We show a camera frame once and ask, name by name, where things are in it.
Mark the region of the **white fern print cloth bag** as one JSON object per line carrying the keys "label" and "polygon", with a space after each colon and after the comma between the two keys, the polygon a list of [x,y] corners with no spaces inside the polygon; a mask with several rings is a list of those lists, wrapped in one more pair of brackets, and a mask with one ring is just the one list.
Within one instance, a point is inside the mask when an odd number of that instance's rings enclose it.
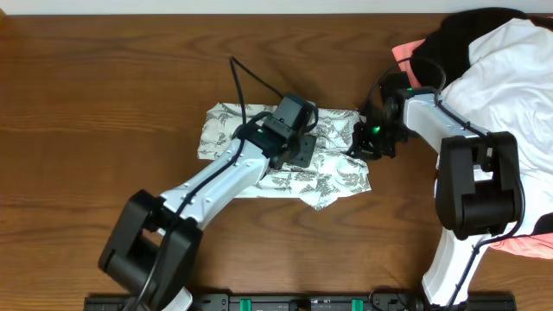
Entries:
{"label": "white fern print cloth bag", "polygon": [[[366,162],[346,154],[353,142],[353,126],[358,121],[355,111],[320,108],[318,124],[310,131],[316,142],[309,166],[301,168],[285,163],[280,169],[271,168],[261,181],[238,196],[299,199],[321,210],[339,198],[371,191]],[[202,160],[218,158],[241,124],[238,104],[217,103],[207,111],[198,157]]]}

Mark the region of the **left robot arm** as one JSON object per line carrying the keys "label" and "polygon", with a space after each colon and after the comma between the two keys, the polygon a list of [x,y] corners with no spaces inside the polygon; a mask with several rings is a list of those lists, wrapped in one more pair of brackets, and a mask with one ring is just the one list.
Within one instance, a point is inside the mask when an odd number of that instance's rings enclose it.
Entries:
{"label": "left robot arm", "polygon": [[315,136],[284,141],[266,127],[241,129],[219,158],[180,186],[126,202],[99,258],[99,268],[130,293],[126,310],[187,310],[185,284],[209,222],[271,164],[308,166]]}

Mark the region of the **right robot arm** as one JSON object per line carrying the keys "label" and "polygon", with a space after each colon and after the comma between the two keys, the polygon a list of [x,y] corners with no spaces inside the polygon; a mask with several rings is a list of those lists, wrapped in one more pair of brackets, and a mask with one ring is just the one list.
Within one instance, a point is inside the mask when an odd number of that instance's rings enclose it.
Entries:
{"label": "right robot arm", "polygon": [[407,73],[382,73],[359,108],[347,154],[376,161],[396,155],[397,143],[421,137],[439,155],[435,211],[442,236],[422,279],[429,310],[468,308],[468,285],[490,244],[513,237],[525,214],[518,144],[450,107],[433,86],[415,88]]}

